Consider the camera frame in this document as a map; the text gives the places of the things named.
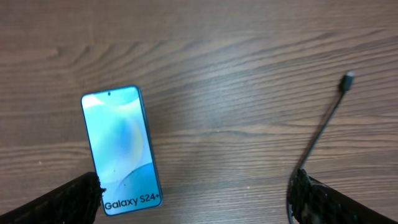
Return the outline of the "blue Galaxy smartphone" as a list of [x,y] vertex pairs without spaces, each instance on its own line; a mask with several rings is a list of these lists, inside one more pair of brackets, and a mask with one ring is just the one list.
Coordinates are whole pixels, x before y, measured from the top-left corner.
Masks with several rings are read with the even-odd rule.
[[142,94],[137,86],[81,98],[88,142],[107,216],[162,204],[160,179]]

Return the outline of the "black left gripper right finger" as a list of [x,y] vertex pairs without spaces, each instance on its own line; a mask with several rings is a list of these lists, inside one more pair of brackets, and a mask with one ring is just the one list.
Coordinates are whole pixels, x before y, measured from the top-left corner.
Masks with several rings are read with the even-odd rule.
[[288,221],[306,224],[397,224],[307,175],[294,172],[287,192]]

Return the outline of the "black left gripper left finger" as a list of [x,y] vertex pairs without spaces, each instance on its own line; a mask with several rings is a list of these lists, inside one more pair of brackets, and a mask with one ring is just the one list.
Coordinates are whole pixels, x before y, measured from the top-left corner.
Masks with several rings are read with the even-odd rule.
[[105,191],[96,172],[87,172],[1,215],[1,223],[93,224]]

